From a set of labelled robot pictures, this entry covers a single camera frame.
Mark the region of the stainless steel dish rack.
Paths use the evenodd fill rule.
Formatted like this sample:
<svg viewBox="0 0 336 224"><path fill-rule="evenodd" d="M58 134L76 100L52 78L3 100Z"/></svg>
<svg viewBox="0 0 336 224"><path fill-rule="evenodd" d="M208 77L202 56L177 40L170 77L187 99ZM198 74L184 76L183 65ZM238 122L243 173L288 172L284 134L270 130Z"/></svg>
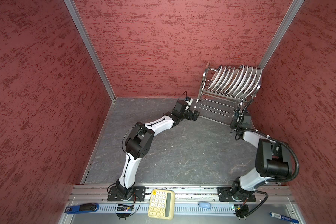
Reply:
<svg viewBox="0 0 336 224"><path fill-rule="evenodd" d="M248 107L256 97L262 82L261 80L255 92L246 99L238 98L247 75L248 65L239 67L222 65L223 69L214 89L209 90L211 80L218 69L208 62L202 75L195 109L200 112L200 116L217 123L229 125L232 121L235 110L241 113L249 113Z"/></svg>

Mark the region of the green rimmed white plate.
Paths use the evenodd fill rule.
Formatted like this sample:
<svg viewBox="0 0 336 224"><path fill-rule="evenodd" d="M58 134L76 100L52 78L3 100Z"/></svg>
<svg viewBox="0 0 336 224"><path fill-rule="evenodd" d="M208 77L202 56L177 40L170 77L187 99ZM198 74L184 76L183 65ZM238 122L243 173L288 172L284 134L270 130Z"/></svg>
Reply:
<svg viewBox="0 0 336 224"><path fill-rule="evenodd" d="M214 76L213 76L213 78L212 78L212 80L211 80L211 84L210 84L210 86L209 86L209 90L214 89L214 87L215 87L215 85L216 85L216 82L218 81L219 76L220 76L220 74L221 74L221 72L222 72L222 69L223 69L223 66L220 65L220 66L218 67L218 69L216 70L216 72L215 72L215 74L214 74Z"/></svg>

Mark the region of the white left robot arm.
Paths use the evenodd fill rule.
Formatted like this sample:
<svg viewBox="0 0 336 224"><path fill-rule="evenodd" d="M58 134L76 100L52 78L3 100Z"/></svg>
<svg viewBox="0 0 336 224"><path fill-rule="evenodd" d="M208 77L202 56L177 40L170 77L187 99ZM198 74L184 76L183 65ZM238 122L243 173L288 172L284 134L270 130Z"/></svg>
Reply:
<svg viewBox="0 0 336 224"><path fill-rule="evenodd" d="M128 200L133 194L135 176L140 161L148 154L154 137L163 131L172 129L185 119L196 121L199 115L198 110L185 112L174 110L150 123L136 123L128 136L124 137L122 149L126 154L126 161L122 175L116 181L116 189L124 200Z"/></svg>

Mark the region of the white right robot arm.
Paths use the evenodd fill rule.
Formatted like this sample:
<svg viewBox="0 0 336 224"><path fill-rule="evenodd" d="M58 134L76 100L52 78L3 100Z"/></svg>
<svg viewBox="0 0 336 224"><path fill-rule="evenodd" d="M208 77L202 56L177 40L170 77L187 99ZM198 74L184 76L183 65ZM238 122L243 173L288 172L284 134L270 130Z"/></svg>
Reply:
<svg viewBox="0 0 336 224"><path fill-rule="evenodd" d="M253 130L249 113L241 114L236 111L230 128L236 132L237 140L244 140L257 149L254 168L232 184L231 194L236 200L248 197L259 186L269 183L269 180L284 182L294 176L288 145Z"/></svg>

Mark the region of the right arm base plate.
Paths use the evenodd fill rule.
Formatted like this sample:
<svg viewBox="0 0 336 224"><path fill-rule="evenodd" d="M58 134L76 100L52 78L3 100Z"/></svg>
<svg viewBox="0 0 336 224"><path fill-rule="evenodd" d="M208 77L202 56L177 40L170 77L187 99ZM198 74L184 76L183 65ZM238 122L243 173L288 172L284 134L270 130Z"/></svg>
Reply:
<svg viewBox="0 0 336 224"><path fill-rule="evenodd" d="M220 202L256 202L253 191L233 189L232 187L217 187L217 195Z"/></svg>

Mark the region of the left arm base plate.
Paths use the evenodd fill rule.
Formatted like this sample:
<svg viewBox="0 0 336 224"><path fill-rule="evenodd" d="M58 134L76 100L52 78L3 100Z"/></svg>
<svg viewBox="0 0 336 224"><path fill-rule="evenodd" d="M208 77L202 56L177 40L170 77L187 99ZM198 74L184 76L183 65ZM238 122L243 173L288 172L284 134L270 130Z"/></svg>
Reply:
<svg viewBox="0 0 336 224"><path fill-rule="evenodd" d="M133 186L125 189L122 186L111 187L108 192L107 201L109 202L142 202L145 199L146 187Z"/></svg>

